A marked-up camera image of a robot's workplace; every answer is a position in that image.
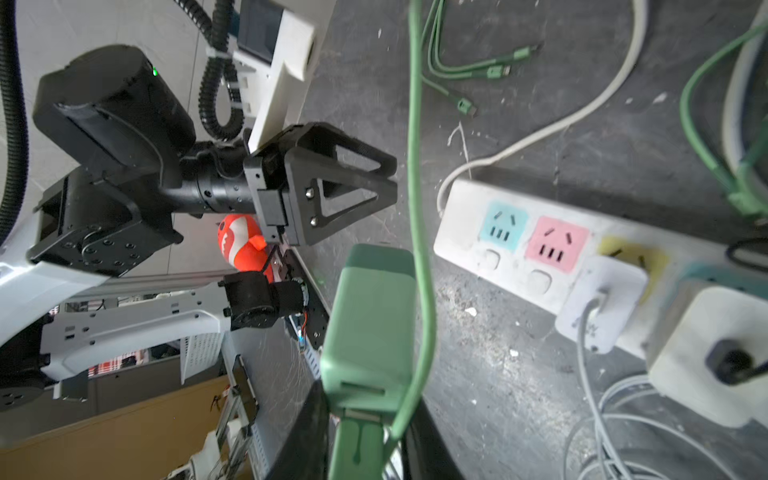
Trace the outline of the white pastel power strip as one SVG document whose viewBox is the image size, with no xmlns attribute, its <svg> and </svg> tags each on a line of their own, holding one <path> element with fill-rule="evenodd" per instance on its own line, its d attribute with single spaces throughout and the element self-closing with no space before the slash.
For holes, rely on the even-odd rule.
<svg viewBox="0 0 768 480">
<path fill-rule="evenodd" d="M 513 192 L 454 181 L 434 242 L 439 257 L 558 314 L 593 256 L 643 268 L 648 291 L 618 339 L 641 358 L 643 345 L 679 281 L 693 277 L 759 297 L 767 277 L 728 261 L 723 244 Z"/>
</svg>

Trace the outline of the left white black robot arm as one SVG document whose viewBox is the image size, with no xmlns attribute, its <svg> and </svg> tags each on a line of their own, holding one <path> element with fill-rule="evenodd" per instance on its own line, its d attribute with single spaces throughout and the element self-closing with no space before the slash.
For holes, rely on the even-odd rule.
<svg viewBox="0 0 768 480">
<path fill-rule="evenodd" d="M 192 119 L 138 47 L 107 45 L 43 76 L 25 108 L 16 5 L 1 5 L 7 174 L 1 199 L 1 407 L 86 381 L 120 354 L 269 328 L 323 345 L 329 314 L 296 255 L 392 206 L 396 159 L 299 113 L 331 1 L 181 8 L 208 46 Z M 257 270 L 141 283 L 182 242 L 177 214 L 254 216 Z"/>
</svg>

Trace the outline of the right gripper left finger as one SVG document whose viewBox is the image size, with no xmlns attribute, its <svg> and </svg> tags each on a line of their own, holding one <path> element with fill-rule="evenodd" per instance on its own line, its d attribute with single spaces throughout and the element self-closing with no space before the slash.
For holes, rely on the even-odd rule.
<svg viewBox="0 0 768 480">
<path fill-rule="evenodd" d="M 325 479 L 329 408 L 324 395 L 308 395 L 267 479 Z"/>
</svg>

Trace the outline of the green charger plug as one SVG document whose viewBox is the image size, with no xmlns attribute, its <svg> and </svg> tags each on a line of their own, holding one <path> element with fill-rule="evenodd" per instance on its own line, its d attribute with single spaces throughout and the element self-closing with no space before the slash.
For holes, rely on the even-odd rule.
<svg viewBox="0 0 768 480">
<path fill-rule="evenodd" d="M 731 205 L 743 216 L 767 217 L 767 184 L 757 175 L 756 165 L 767 154 L 767 135 L 761 133 L 750 147 L 741 141 L 741 114 L 746 98 L 753 64 L 759 54 L 767 23 L 762 22 L 732 40 L 699 66 L 685 84 L 679 106 L 684 135 L 704 166 L 723 188 Z M 725 57 L 739 52 L 726 93 L 721 117 L 723 156 L 710 150 L 696 128 L 692 115 L 692 100 L 704 77 Z"/>
<path fill-rule="evenodd" d="M 416 275 L 411 252 L 357 244 L 342 269 L 320 369 L 338 417 L 328 476 L 379 479 L 385 429 L 413 377 Z"/>
</svg>

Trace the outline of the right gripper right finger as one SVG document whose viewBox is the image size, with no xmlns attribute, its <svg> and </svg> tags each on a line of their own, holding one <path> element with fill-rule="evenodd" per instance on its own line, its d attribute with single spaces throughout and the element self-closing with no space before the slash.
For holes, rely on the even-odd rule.
<svg viewBox="0 0 768 480">
<path fill-rule="evenodd" d="M 424 399 L 421 399 L 404 435 L 405 479 L 463 479 Z"/>
</svg>

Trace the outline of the white charger with cable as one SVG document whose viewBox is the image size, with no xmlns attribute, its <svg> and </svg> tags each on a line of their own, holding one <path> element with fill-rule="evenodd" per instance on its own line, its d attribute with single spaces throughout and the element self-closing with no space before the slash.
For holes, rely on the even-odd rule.
<svg viewBox="0 0 768 480">
<path fill-rule="evenodd" d="M 751 422 L 767 423 L 767 301 L 724 286 L 683 288 L 668 315 L 651 337 L 648 369 L 622 378 L 600 396 L 586 369 L 586 337 L 590 320 L 599 312 L 591 300 L 576 321 L 577 366 L 590 413 L 569 432 L 564 448 L 591 428 L 596 456 L 579 476 L 597 473 L 602 479 L 660 479 L 662 473 L 627 461 L 607 429 L 610 420 L 640 423 L 670 433 L 701 452 L 729 479 L 736 473 L 703 444 L 682 431 L 650 417 L 622 412 L 624 404 L 659 395 L 705 419 L 739 429 Z"/>
</svg>

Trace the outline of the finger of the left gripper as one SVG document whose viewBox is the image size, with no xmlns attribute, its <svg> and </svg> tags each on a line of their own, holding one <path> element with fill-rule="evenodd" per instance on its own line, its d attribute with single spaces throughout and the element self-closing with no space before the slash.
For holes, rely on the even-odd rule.
<svg viewBox="0 0 768 480">
<path fill-rule="evenodd" d="M 324 122 L 294 125 L 283 132 L 281 152 L 292 187 L 313 188 L 323 198 L 355 190 L 394 188 L 397 159 Z"/>
<path fill-rule="evenodd" d="M 312 246 L 340 233 L 398 199 L 394 181 L 375 181 L 370 188 L 351 186 L 337 197 L 327 197 L 321 179 L 300 179 L 287 192 L 288 225 L 284 240 L 291 246 Z"/>
</svg>

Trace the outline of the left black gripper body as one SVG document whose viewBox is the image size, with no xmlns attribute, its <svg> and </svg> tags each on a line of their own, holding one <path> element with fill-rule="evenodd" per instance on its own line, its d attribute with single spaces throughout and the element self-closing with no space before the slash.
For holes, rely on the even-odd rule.
<svg viewBox="0 0 768 480">
<path fill-rule="evenodd" d="M 318 154 L 311 131 L 318 124 L 292 125 L 243 161 L 258 223 L 269 242 L 291 246 L 318 243 Z"/>
</svg>

